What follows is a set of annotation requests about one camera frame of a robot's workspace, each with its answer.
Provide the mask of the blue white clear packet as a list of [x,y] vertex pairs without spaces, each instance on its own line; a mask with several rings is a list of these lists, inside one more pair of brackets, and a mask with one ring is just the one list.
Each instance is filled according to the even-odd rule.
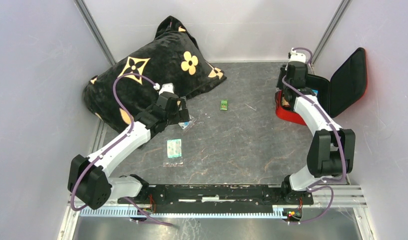
[[189,116],[189,121],[187,122],[180,122],[178,125],[181,127],[182,130],[186,131],[187,129],[191,128],[195,123],[196,119],[193,116]]

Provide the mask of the teal plaster packet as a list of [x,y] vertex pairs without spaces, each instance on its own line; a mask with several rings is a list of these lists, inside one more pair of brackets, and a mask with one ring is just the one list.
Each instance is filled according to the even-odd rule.
[[167,157],[179,158],[182,156],[182,140],[170,139],[167,141]]

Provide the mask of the small green packet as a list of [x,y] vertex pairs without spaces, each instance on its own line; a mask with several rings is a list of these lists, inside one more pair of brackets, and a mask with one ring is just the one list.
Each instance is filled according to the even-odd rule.
[[228,100],[227,99],[222,99],[220,101],[220,110],[221,111],[227,111],[228,110]]

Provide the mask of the red medicine kit case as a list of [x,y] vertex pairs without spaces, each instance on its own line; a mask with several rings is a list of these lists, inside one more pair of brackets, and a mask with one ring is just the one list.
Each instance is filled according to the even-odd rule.
[[[279,91],[275,94],[276,109],[278,118],[305,125],[304,120],[290,109],[281,106],[282,77],[286,74],[286,65],[281,66],[277,87]],[[318,101],[321,107],[335,118],[348,107],[358,101],[366,92],[368,85],[366,50],[357,48],[350,57],[334,72],[328,80],[324,77],[308,74],[306,86],[318,90]]]

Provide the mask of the brown bottle orange cap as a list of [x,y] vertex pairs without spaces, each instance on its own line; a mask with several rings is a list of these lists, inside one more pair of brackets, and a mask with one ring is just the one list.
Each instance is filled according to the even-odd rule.
[[282,99],[282,107],[283,107],[284,109],[289,110],[289,109],[290,109],[290,104],[289,104],[289,102],[286,101],[285,99]]

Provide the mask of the blue white wipes pack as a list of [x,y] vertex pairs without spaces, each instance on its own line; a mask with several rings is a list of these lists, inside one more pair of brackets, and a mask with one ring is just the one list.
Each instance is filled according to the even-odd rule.
[[311,91],[312,91],[312,95],[313,95],[313,96],[315,96],[315,97],[318,96],[318,90],[316,90],[316,89],[311,89]]

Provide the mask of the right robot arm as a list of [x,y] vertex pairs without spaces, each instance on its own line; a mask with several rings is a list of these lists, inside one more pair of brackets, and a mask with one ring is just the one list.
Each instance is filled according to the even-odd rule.
[[294,60],[286,64],[281,78],[285,100],[313,135],[306,165],[282,182],[280,196],[287,204],[295,203],[301,191],[315,191],[319,184],[343,183],[352,169],[355,133],[333,121],[306,86],[307,77],[307,64]]

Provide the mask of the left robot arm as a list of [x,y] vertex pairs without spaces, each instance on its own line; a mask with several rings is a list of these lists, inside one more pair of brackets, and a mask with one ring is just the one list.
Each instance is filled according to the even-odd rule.
[[75,156],[70,164],[67,188],[71,193],[70,206],[75,199],[96,210],[108,200],[130,197],[137,204],[148,200],[147,183],[138,176],[111,177],[115,168],[137,148],[144,145],[169,125],[190,120],[186,98],[164,91],[157,101],[140,112],[132,123],[101,149]]

